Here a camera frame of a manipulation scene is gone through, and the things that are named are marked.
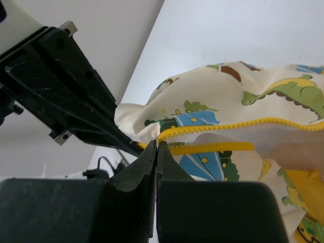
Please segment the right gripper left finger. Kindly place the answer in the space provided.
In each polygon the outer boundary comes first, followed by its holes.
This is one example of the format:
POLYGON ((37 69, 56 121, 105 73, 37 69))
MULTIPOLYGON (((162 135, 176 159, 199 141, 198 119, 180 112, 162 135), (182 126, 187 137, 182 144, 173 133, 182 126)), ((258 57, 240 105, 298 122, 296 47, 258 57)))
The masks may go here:
POLYGON ((1 242, 148 242, 157 143, 110 179, 7 179, 1 242))

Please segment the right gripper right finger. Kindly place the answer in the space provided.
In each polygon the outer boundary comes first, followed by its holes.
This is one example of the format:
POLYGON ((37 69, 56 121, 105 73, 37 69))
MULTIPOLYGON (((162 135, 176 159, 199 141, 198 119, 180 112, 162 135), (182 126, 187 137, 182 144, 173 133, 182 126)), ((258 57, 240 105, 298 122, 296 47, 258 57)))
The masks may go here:
POLYGON ((159 242, 287 242, 249 142, 169 146, 157 157, 159 242))

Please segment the yellow and cream baby jacket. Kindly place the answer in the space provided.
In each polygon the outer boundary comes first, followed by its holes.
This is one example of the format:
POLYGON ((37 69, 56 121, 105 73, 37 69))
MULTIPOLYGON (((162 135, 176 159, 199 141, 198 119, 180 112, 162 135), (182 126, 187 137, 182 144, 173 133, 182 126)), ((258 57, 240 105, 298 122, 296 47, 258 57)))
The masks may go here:
POLYGON ((167 142, 197 181, 266 184, 289 241, 323 242, 322 66, 206 65, 120 104, 114 121, 140 146, 167 142))

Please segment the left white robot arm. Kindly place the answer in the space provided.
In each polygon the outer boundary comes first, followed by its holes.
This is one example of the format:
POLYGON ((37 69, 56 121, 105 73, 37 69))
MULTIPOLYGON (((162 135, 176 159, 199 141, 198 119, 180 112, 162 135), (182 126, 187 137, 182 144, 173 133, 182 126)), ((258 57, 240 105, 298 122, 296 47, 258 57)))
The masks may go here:
POLYGON ((81 141, 139 156, 115 125, 115 98, 73 35, 73 22, 40 24, 14 1, 1 1, 1 119, 27 110, 63 144, 81 141))

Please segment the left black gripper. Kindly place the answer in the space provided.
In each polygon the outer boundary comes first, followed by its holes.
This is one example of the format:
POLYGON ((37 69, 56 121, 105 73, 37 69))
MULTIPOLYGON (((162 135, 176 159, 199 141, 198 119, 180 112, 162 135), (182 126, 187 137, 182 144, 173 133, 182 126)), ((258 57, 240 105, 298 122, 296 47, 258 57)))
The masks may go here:
POLYGON ((70 136, 116 145, 115 98, 73 35, 71 21, 44 26, 1 55, 1 118, 28 110, 63 144, 70 136))

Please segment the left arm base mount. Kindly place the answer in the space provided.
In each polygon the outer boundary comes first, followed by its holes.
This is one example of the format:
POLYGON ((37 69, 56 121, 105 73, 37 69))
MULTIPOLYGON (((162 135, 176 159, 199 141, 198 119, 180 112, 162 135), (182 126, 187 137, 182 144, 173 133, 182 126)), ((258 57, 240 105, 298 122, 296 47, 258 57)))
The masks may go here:
POLYGON ((106 147, 97 147, 90 160, 87 170, 99 168, 105 171, 110 177, 114 175, 113 169, 116 169, 119 164, 125 167, 131 164, 136 159, 135 156, 122 150, 106 147))

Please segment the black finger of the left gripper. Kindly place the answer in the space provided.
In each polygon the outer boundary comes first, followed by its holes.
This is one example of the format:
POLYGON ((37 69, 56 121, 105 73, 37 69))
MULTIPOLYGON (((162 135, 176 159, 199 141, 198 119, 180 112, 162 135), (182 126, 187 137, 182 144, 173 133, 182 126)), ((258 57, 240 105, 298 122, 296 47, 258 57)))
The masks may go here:
POLYGON ((81 141, 118 148, 134 156, 142 149, 114 124, 116 104, 93 70, 76 77, 62 68, 5 66, 5 88, 58 141, 72 133, 81 141))

